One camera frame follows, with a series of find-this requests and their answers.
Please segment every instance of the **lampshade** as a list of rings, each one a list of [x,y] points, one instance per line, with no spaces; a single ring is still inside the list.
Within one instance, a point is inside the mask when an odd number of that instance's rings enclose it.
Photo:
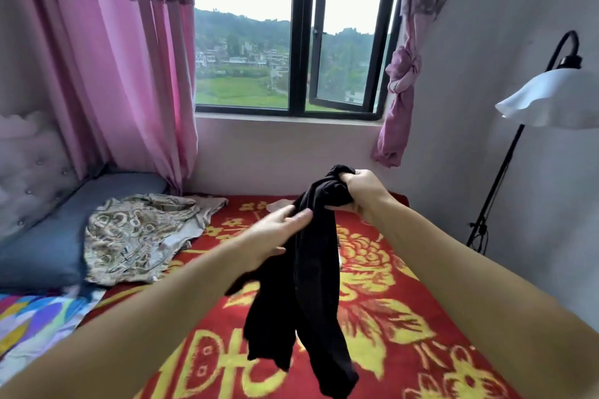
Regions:
[[[504,117],[533,127],[597,128],[599,78],[573,68],[546,71],[495,107]]]

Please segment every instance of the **multicolored sheet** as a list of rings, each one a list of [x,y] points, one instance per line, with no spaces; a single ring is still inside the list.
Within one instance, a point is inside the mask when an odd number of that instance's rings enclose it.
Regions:
[[[0,294],[0,385],[71,334],[104,292],[94,288],[81,297]]]
[[[172,261],[169,272],[234,237],[280,197],[232,197],[212,225]],[[499,399],[518,395],[453,325],[378,231],[338,212],[341,287],[338,318],[360,375],[350,399]],[[86,320],[147,285],[110,289]],[[136,399],[312,399],[322,395],[298,341],[289,373],[247,359],[243,325],[258,290],[223,297],[165,361]]]

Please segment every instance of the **window frame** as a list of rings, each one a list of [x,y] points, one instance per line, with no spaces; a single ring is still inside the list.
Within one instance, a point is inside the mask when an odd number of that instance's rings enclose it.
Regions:
[[[381,119],[385,111],[389,77],[386,73],[381,73],[380,70],[383,65],[383,59],[385,60],[385,66],[391,63],[393,51],[397,45],[401,28],[401,0],[397,0],[393,20],[391,19],[393,13],[393,0],[379,1],[362,106],[342,101],[331,101],[318,98],[318,72],[323,34],[322,25],[324,23],[326,8],[325,0],[316,0],[316,4],[314,5],[314,27],[311,25],[312,6],[313,0],[292,0],[291,4],[288,108],[218,106],[196,103],[196,112],[367,121]],[[385,51],[387,35],[389,36],[389,44],[387,51]],[[310,40],[312,37],[314,37],[313,51],[310,52]],[[312,85],[310,87],[310,95],[307,96],[310,54],[312,54],[312,73],[310,73]],[[377,92],[378,104],[376,111],[374,111]],[[341,109],[346,112],[306,111],[306,100],[311,104],[324,108]]]

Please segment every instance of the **curtain knot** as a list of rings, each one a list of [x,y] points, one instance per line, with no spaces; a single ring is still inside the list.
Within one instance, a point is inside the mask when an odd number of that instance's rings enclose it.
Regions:
[[[385,68],[389,75],[387,90],[400,94],[408,90],[416,82],[422,66],[421,57],[412,57],[405,46],[398,47],[393,53],[391,63]]]

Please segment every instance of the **green field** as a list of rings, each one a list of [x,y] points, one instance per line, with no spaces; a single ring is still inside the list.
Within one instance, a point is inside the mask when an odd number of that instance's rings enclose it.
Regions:
[[[287,93],[267,88],[270,78],[211,78],[198,79],[195,102],[219,106],[243,106],[247,108],[287,108]],[[335,111],[306,102],[308,111]]]

